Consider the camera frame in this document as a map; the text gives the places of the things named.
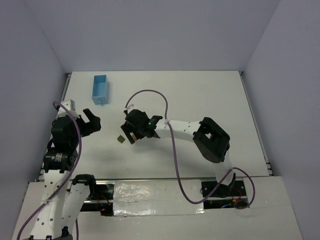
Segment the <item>green triangular wood block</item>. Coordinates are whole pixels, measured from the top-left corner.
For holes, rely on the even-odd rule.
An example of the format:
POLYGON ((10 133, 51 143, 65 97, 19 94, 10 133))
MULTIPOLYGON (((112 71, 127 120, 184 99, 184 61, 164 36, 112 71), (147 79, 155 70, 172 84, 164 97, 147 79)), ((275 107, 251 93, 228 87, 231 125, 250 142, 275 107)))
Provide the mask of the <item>green triangular wood block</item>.
POLYGON ((125 141, 126 141, 126 138, 123 137, 122 135, 119 135, 118 138, 117 138, 117 141, 121 144, 123 144, 125 141))

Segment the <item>blue wooden drawer box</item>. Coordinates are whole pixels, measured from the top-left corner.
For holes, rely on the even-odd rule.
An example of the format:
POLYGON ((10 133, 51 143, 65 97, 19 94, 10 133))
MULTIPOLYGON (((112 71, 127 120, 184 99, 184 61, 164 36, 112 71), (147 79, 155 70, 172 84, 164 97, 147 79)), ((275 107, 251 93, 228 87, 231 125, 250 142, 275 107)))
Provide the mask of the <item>blue wooden drawer box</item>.
POLYGON ((106 75, 95 75, 93 78, 92 100, 95 105, 108 104, 109 81, 106 75))

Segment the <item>orange arch wood block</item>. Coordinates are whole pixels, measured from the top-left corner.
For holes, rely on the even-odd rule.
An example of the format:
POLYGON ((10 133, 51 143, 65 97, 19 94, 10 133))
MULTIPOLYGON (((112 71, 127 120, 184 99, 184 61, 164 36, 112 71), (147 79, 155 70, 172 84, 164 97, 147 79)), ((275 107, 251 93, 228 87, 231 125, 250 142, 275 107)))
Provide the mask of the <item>orange arch wood block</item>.
POLYGON ((134 141, 137 141, 137 137, 135 136, 135 134, 133 132, 130 134, 130 136, 134 141))

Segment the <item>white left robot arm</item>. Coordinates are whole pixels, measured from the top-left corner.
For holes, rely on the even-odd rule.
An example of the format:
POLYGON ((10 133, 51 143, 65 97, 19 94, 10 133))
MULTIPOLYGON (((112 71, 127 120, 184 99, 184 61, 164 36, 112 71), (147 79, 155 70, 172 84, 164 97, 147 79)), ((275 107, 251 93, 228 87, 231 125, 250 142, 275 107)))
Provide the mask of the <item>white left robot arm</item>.
POLYGON ((72 240, 78 230, 78 216, 84 201, 94 195, 96 179, 91 174, 72 176, 82 152, 82 139, 101 130, 101 119, 88 108, 85 122, 72 99, 54 102, 57 117, 43 157, 41 204, 31 215, 35 219, 30 240, 72 240))

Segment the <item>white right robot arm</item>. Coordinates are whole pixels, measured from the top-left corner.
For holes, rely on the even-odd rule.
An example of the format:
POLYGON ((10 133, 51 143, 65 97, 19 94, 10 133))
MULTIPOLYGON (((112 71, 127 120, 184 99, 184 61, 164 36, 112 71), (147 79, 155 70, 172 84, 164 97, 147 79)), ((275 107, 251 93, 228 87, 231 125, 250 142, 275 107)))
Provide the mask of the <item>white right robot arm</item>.
POLYGON ((166 120, 154 115, 149 118, 144 111, 138 109, 125 110, 125 122, 121 126, 131 144, 143 138, 171 138, 193 142, 201 155, 213 163, 216 181, 221 182, 219 191, 231 192, 236 174, 229 158, 230 136, 211 118, 201 121, 166 120))

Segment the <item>silver tape strip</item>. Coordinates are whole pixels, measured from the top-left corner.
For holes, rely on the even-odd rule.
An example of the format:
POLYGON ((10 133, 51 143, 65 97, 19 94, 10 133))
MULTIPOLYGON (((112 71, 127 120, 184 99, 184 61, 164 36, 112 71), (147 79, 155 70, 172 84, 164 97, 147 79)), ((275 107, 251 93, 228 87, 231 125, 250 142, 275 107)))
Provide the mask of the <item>silver tape strip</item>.
POLYGON ((185 199, 176 180, 116 181, 114 184, 114 216, 184 216, 204 212, 202 203, 191 204, 185 199))

